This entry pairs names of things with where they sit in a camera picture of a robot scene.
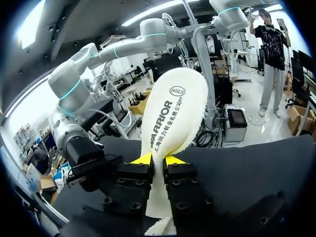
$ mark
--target white sneaker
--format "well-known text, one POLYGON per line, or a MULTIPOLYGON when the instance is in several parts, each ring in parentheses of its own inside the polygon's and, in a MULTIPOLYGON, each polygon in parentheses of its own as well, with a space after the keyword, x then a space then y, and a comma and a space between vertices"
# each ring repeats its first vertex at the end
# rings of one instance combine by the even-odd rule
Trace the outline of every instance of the white sneaker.
POLYGON ((259 115, 260 115, 261 117, 264 117, 264 116, 265 116, 265 111, 259 110, 259 115))
POLYGON ((278 118, 281 117, 280 111, 279 111, 279 110, 275 111, 275 115, 276 115, 278 118))

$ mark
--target bolt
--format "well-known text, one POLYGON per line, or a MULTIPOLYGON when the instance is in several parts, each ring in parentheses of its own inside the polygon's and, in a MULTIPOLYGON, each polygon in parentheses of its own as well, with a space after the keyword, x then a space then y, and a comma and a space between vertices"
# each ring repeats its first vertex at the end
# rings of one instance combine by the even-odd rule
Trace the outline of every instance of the bolt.
POLYGON ((104 201, 103 201, 103 203, 105 204, 105 205, 109 205, 109 204, 111 204, 113 202, 113 200, 111 199, 111 198, 109 198, 109 197, 107 197, 104 201))
POLYGON ((188 209, 188 205, 186 202, 179 202, 176 204, 176 208, 180 211, 188 209))
POLYGON ((125 179, 124 178, 118 178, 118 183, 124 183, 125 179))
POLYGON ((260 219, 260 224, 261 225, 265 225, 265 224, 267 224, 267 222, 268 222, 267 217, 261 217, 261 219, 260 219))
POLYGON ((213 199, 207 198, 207 199, 205 200, 205 202, 206 202, 207 205, 211 205, 211 204, 213 203, 213 199))
POLYGON ((145 183, 144 180, 137 180, 136 185, 143 185, 145 183))
POLYGON ((129 208, 132 210, 138 210, 141 208, 141 204, 139 202, 134 202, 129 208))
POLYGON ((174 186, 179 186, 179 185, 181 184, 181 181, 180 181, 180 180, 173 180, 173 181, 172 181, 172 184, 173 184, 174 186))

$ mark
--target fluorescent light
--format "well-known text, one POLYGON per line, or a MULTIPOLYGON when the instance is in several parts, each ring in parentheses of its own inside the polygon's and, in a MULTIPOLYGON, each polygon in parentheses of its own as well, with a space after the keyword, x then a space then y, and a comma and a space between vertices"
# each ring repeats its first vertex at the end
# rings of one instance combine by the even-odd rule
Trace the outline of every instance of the fluorescent light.
POLYGON ((12 105, 12 107, 9 109, 8 113, 6 113, 5 117, 9 117, 9 115, 12 113, 12 111, 15 109, 15 107, 24 99, 25 96, 27 96, 32 90, 34 90, 39 84, 41 84, 43 81, 47 80, 49 78, 50 74, 36 82, 34 85, 32 85, 25 93, 15 101, 15 103, 12 105))
MULTIPOLYGON (((283 9, 283 7, 280 5, 280 4, 276 4, 276 5, 273 5, 273 6, 268 6, 265 8, 266 11, 276 11, 276 10, 281 10, 283 9)), ((251 13, 252 15, 255 15, 255 16, 258 16, 259 15, 259 12, 258 11, 255 11, 253 13, 251 13)))
POLYGON ((40 16, 43 11, 44 4, 45 0, 41 0, 27 16, 19 29, 18 36, 19 40, 22 42, 22 49, 35 42, 36 31, 39 26, 40 16))
MULTIPOLYGON (((199 1, 199 0, 187 0, 187 2, 193 2, 193 1, 199 1)), ((157 11, 161 11, 163 9, 166 9, 168 7, 171 7, 171 6, 176 6, 176 5, 180 5, 182 4, 182 0, 174 0, 174 1, 169 1, 169 2, 166 2, 164 4, 161 4, 159 6, 155 6, 153 8, 150 8, 149 10, 147 11, 144 11, 140 14, 138 14, 137 16, 134 16, 133 18, 129 19, 128 21, 126 21, 125 23, 122 24, 122 26, 129 26, 130 24, 133 24, 135 21, 138 21, 154 12, 157 12, 157 11)))

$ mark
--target chair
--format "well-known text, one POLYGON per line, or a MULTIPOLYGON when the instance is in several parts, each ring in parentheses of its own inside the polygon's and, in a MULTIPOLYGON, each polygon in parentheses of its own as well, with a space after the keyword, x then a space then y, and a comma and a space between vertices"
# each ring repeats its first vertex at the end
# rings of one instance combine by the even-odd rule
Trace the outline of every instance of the chair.
MULTIPOLYGON (((308 91, 305 91, 302 88, 303 85, 305 84, 303 67, 302 67, 300 61, 296 58, 291 58, 291 63, 292 63, 292 71, 293 71, 293 82, 292 82, 293 94, 295 94, 295 97, 297 99, 308 102, 308 100, 310 98, 310 94, 308 91)), ((286 109, 288 106, 291 106, 291 105, 297 105, 297 106, 304 107, 298 101, 294 101, 294 99, 289 99, 287 102, 288 102, 288 104, 285 106, 286 109)))
POLYGON ((300 54, 295 50, 293 50, 293 58, 300 60, 300 54))
POLYGON ((142 70, 139 66, 136 67, 136 70, 135 70, 135 74, 138 75, 138 78, 140 78, 140 74, 142 73, 142 70))
POLYGON ((259 60, 258 60, 258 73, 263 72, 263 76, 265 74, 265 51, 263 49, 259 49, 259 60))

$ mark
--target gray pants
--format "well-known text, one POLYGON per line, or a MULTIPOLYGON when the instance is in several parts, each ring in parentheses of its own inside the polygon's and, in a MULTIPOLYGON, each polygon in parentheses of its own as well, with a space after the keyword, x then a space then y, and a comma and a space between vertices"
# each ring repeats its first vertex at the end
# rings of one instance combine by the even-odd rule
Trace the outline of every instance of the gray pants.
POLYGON ((260 110, 267 110, 270 97, 273 90, 274 81, 276 82, 275 87, 275 103, 273 110, 278 110, 278 105, 280 104, 283 88, 285 84, 285 71, 271 67, 270 65, 265 64, 265 79, 264 79, 264 88, 260 104, 260 110))

